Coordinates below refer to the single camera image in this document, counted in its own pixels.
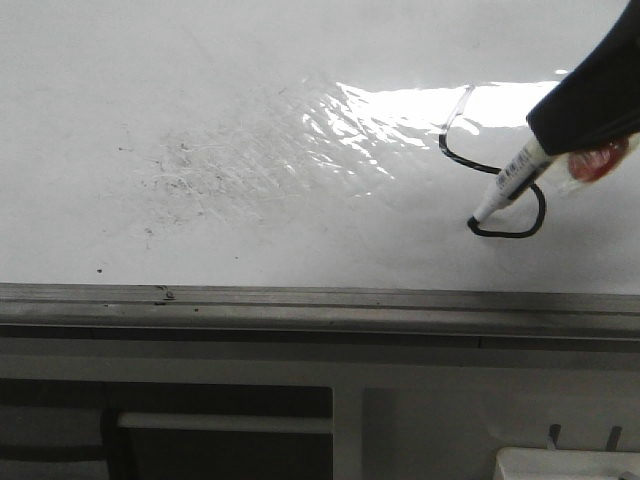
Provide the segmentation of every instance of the marker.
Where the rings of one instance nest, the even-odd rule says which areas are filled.
[[[503,168],[486,190],[480,206],[469,219],[469,226],[484,222],[493,212],[511,205],[529,186],[549,168],[554,157],[547,155],[532,138]]]

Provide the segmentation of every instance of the whiteboard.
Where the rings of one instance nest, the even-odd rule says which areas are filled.
[[[475,85],[451,146],[504,165],[625,4],[3,0],[0,281],[640,293],[634,158],[484,239],[437,146]]]

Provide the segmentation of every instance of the black line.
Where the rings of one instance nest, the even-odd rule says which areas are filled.
[[[442,151],[442,153],[445,156],[449,157],[454,162],[459,163],[460,165],[463,165],[465,167],[471,168],[473,170],[477,170],[479,172],[497,175],[500,173],[499,168],[492,167],[489,165],[483,165],[481,163],[474,162],[472,160],[469,160],[468,158],[458,155],[457,153],[451,151],[447,143],[447,136],[449,135],[449,130],[451,129],[451,125],[453,124],[453,121],[458,116],[460,116],[464,111],[464,106],[467,100],[469,99],[469,96],[473,92],[474,88],[475,87],[473,85],[467,87],[462,97],[460,97],[460,100],[458,101],[456,108],[453,110],[453,112],[451,113],[451,115],[443,125],[442,130],[440,131],[440,135],[438,136],[438,144],[440,145],[440,150]],[[544,197],[544,193],[542,192],[542,190],[538,185],[536,185],[535,183],[532,183],[529,188],[531,188],[531,190],[536,196],[536,199],[538,200],[538,214],[536,216],[536,220],[533,226],[530,229],[525,230],[524,232],[501,232],[501,231],[484,230],[480,228],[479,222],[473,217],[469,219],[469,221],[467,222],[467,226],[471,229],[473,233],[475,233],[480,237],[527,238],[535,235],[538,232],[538,230],[540,230],[540,228],[542,227],[542,224],[544,223],[544,218],[547,214],[547,201]]]

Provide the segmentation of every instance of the metal rail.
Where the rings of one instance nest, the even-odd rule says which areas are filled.
[[[640,296],[0,284],[0,325],[640,340]]]

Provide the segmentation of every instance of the white container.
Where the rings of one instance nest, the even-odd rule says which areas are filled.
[[[617,480],[640,475],[640,454],[503,448],[494,480]]]

